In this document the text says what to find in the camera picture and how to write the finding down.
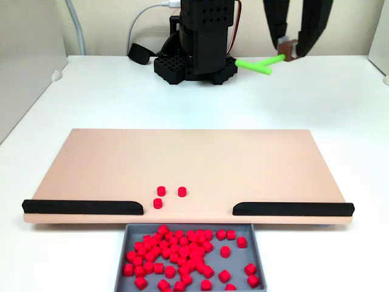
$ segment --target white wall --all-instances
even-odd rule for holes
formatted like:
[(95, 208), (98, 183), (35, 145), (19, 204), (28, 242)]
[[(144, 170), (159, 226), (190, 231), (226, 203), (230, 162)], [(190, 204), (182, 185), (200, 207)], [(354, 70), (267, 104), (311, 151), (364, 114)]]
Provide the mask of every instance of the white wall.
[[(140, 11), (161, 0), (73, 0), (83, 26), (89, 55), (125, 55), (128, 27)], [(311, 55), (367, 55), (384, 0), (334, 0), (325, 32)], [(66, 52), (79, 54), (77, 35), (64, 0), (56, 0), (63, 25)], [(262, 0), (242, 0), (243, 10), (232, 55), (270, 56), (275, 50)], [(297, 37), (303, 0), (291, 0), (288, 15), (290, 37)], [(158, 51), (168, 37), (166, 7), (153, 8), (142, 15), (133, 31), (133, 40)]]

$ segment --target gray tray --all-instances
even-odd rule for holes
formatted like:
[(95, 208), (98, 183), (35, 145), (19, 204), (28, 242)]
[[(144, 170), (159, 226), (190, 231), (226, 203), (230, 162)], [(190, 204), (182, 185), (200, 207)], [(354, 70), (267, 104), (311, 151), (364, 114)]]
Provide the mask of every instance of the gray tray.
[[(122, 253), (120, 255), (119, 269), (117, 272), (115, 292), (127, 292), (127, 291), (139, 291), (135, 286), (135, 276), (132, 277), (123, 277), (122, 271), (124, 264), (127, 263), (125, 256), (126, 253), (130, 250), (134, 250), (134, 243), (143, 241), (143, 236), (147, 234), (153, 235), (157, 232), (158, 227), (161, 224), (127, 224), (126, 231), (124, 235)], [(266, 281), (263, 274), (262, 264), (260, 260), (260, 255), (258, 252), (258, 246), (255, 239), (254, 228), (252, 224), (166, 224), (170, 230), (173, 232), (181, 229), (184, 232), (192, 229), (210, 229), (214, 232), (213, 239), (211, 243), (215, 247), (212, 252), (205, 255), (205, 263), (210, 265), (215, 271), (215, 275), (209, 279), (212, 282), (212, 291), (224, 291), (225, 286), (228, 283), (232, 283), (236, 286), (237, 291), (266, 291)], [(236, 240), (227, 240), (224, 239), (219, 241), (215, 237), (215, 232), (224, 229), (224, 230), (235, 230), (236, 237), (244, 236), (247, 239), (247, 248), (238, 248)], [(231, 249), (231, 255), (228, 259), (223, 259), (220, 256), (220, 248), (222, 246), (228, 246)], [(170, 263), (169, 260), (164, 260), (159, 256), (156, 263), (163, 263), (164, 266), (172, 265), (176, 268), (176, 276), (173, 279), (166, 279), (164, 274), (150, 274), (146, 275), (145, 279), (148, 282), (148, 286), (143, 290), (146, 292), (149, 291), (159, 291), (157, 284), (160, 280), (166, 279), (173, 290), (174, 284), (180, 280), (180, 276), (177, 273), (178, 266), (176, 264)], [(247, 283), (247, 275), (244, 273), (244, 267), (249, 263), (254, 263), (257, 267), (256, 276), (260, 280), (260, 285), (255, 289), (252, 289)], [(227, 283), (220, 282), (218, 274), (227, 269), (231, 274), (231, 279)], [(206, 279), (203, 275), (199, 274), (197, 271), (194, 271), (190, 274), (192, 276), (193, 282), (186, 288), (186, 291), (201, 291), (201, 281)]]

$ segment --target red cube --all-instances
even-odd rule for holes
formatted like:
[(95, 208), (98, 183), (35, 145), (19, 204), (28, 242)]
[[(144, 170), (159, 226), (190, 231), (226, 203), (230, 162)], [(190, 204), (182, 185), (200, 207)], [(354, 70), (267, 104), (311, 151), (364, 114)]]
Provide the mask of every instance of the red cube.
[(126, 263), (123, 267), (123, 276), (131, 277), (134, 274), (134, 266), (129, 263)]
[(154, 265), (154, 273), (156, 273), (156, 274), (163, 274), (164, 273), (163, 263), (156, 263)]
[(231, 279), (231, 274), (225, 269), (219, 273), (219, 280), (222, 283), (226, 283)]
[(251, 275), (247, 278), (247, 283), (251, 286), (251, 288), (256, 288), (260, 284), (260, 280), (256, 277), (256, 275)]
[(139, 290), (143, 290), (147, 287), (148, 283), (147, 281), (145, 280), (145, 278), (143, 277), (138, 277), (136, 278), (135, 280), (135, 286), (139, 289)]

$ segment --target white tabletop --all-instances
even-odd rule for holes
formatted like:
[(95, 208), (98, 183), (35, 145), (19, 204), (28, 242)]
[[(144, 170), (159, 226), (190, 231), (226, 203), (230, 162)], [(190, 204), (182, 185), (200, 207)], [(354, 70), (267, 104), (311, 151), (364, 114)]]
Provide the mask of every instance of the white tabletop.
[(308, 128), (349, 226), (256, 226), (268, 291), (381, 291), (389, 262), (389, 86), (364, 56), (306, 57), (222, 86), (169, 85), (126, 57), (69, 57), (0, 145), (0, 291), (112, 291), (125, 225), (33, 225), (33, 196), (72, 128)]

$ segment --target white cable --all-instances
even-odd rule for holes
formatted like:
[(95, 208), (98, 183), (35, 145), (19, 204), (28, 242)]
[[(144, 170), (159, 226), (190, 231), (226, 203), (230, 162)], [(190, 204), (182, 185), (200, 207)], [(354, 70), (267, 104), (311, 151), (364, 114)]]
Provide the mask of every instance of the white cable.
[(135, 17), (133, 23), (131, 24), (131, 26), (129, 28), (128, 40), (127, 40), (127, 53), (129, 52), (129, 45), (130, 45), (130, 42), (131, 42), (131, 32), (133, 31), (135, 22), (137, 21), (137, 19), (139, 18), (139, 16), (143, 12), (145, 12), (146, 10), (148, 10), (150, 8), (158, 7), (158, 6), (166, 6), (166, 7), (169, 7), (169, 8), (180, 8), (181, 7), (181, 0), (164, 1), (164, 2), (161, 2), (159, 4), (153, 4), (153, 5), (149, 6), (149, 7), (144, 8), (142, 11), (140, 11), (138, 13), (138, 15)]
[(75, 30), (77, 31), (78, 45), (80, 46), (80, 54), (86, 55), (83, 29), (81, 28), (81, 24), (80, 21), (78, 20), (77, 13), (75, 12), (72, 0), (65, 0), (65, 2), (67, 5), (67, 9), (69, 9), (69, 13), (71, 14), (71, 17), (73, 19)]

